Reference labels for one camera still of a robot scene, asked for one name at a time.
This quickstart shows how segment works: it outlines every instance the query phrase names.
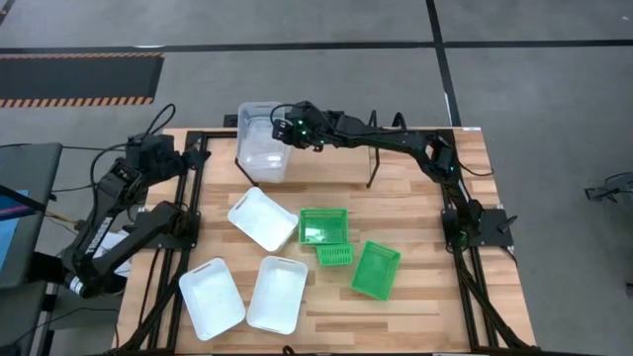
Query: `green plastic basket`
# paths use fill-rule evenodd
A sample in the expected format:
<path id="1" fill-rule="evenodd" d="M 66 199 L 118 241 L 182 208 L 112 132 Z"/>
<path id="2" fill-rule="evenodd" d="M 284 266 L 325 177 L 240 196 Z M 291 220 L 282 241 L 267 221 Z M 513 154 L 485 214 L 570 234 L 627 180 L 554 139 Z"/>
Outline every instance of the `green plastic basket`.
<path id="1" fill-rule="evenodd" d="M 400 265 L 400 257 L 400 253 L 393 249 L 367 241 L 356 267 L 352 289 L 387 301 Z"/>
<path id="2" fill-rule="evenodd" d="M 318 263 L 324 267 L 348 265 L 354 259 L 354 245 L 341 243 L 317 246 L 316 255 L 318 256 Z"/>
<path id="3" fill-rule="evenodd" d="M 308 245 L 347 242 L 346 209 L 302 209 L 299 243 Z"/>

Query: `white plastic tray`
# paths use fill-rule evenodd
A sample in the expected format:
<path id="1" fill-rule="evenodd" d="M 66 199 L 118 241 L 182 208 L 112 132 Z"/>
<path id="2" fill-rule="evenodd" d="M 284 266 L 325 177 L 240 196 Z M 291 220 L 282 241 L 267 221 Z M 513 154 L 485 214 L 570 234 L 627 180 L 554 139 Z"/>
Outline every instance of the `white plastic tray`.
<path id="1" fill-rule="evenodd" d="M 199 339 L 209 340 L 244 320 L 244 303 L 221 258 L 185 273 L 178 285 Z"/>
<path id="2" fill-rule="evenodd" d="M 250 188 L 228 211 L 228 220 L 271 253 L 281 250 L 299 223 L 299 217 L 257 187 Z"/>
<path id="3" fill-rule="evenodd" d="M 252 327 L 284 335 L 293 333 L 307 278 L 305 263 L 265 257 L 259 267 L 246 322 Z"/>

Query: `green mesh basket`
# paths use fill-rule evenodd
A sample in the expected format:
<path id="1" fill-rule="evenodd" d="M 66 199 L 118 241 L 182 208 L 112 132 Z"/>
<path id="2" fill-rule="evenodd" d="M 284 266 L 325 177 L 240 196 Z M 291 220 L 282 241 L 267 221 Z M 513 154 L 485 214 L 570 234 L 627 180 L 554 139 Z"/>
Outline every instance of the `green mesh basket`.
<path id="1" fill-rule="evenodd" d="M 354 273 L 352 289 L 387 301 L 400 265 L 400 257 L 397 251 L 367 241 Z"/>
<path id="2" fill-rule="evenodd" d="M 317 246 L 316 255 L 318 256 L 318 263 L 324 267 L 348 265 L 354 259 L 354 245 L 341 243 Z"/>
<path id="3" fill-rule="evenodd" d="M 308 245 L 347 242 L 346 209 L 302 209 L 299 243 Z"/>

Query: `wooden table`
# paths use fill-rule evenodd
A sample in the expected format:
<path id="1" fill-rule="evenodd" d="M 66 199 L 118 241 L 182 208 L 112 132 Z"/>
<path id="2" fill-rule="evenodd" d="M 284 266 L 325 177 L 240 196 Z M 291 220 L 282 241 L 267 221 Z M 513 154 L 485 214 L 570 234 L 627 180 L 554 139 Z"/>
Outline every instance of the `wooden table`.
<path id="1" fill-rule="evenodd" d="M 185 129 L 165 131 L 175 136 L 177 147 L 184 145 L 186 132 Z M 479 129 L 455 129 L 454 132 L 461 161 L 475 171 L 490 171 L 482 132 Z M 230 207 L 251 187 L 233 164 L 234 145 L 232 138 L 210 140 L 212 156 L 205 168 L 199 207 L 202 230 L 189 267 L 193 269 L 215 257 L 223 258 L 248 307 L 259 264 L 267 252 L 226 219 Z M 176 352 L 280 353 L 284 345 L 291 345 L 297 352 L 468 350 L 453 259 L 444 250 L 440 188 L 408 155 L 381 150 L 381 168 L 372 188 L 366 189 L 372 151 L 367 147 L 327 147 L 323 153 L 294 150 L 288 183 L 261 188 L 295 214 L 301 208 L 310 207 L 348 209 L 355 262 L 367 240 L 399 251 L 402 262 L 390 300 L 380 302 L 353 292 L 350 283 L 356 263 L 320 268 L 315 252 L 293 238 L 278 255 L 303 261 L 310 268 L 299 322 L 293 334 L 286 336 L 255 329 L 243 321 L 210 341 L 200 341 L 183 308 Z M 464 177 L 468 190 L 482 204 L 493 207 L 499 203 L 493 177 L 476 177 L 468 172 L 464 172 Z M 152 187 L 148 205 L 173 201 L 175 188 L 175 179 Z M 499 248 L 481 248 L 481 254 L 491 302 L 516 334 L 533 344 L 514 263 Z M 136 329 L 152 257 L 153 251 L 142 251 L 134 257 L 118 323 L 122 343 Z M 161 261 L 159 257 L 146 311 L 155 297 Z M 475 302 L 473 304 L 480 342 L 485 343 L 481 311 Z M 170 312 L 171 306 L 168 306 L 161 324 L 159 346 L 166 343 Z"/>

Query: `white plastic bin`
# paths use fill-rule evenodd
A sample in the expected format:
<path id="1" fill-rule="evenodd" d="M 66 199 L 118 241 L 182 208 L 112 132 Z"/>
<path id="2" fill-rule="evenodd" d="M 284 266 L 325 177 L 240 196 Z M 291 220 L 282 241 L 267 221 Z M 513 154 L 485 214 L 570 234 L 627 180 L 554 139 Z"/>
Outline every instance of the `white plastic bin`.
<path id="1" fill-rule="evenodd" d="M 250 188 L 235 203 L 228 211 L 228 220 L 271 253 L 282 249 L 299 223 L 299 217 L 257 187 Z"/>
<path id="2" fill-rule="evenodd" d="M 199 339 L 209 340 L 244 320 L 244 303 L 221 258 L 185 273 L 178 285 Z"/>
<path id="3" fill-rule="evenodd" d="M 289 335 L 297 328 L 308 266 L 286 258 L 264 257 L 259 267 L 246 322 Z"/>
<path id="4" fill-rule="evenodd" d="M 239 164 L 256 182 L 283 182 L 291 146 L 273 139 L 270 112 L 278 102 L 243 103 L 237 109 Z M 273 120 L 283 119 L 286 108 L 275 111 Z"/>

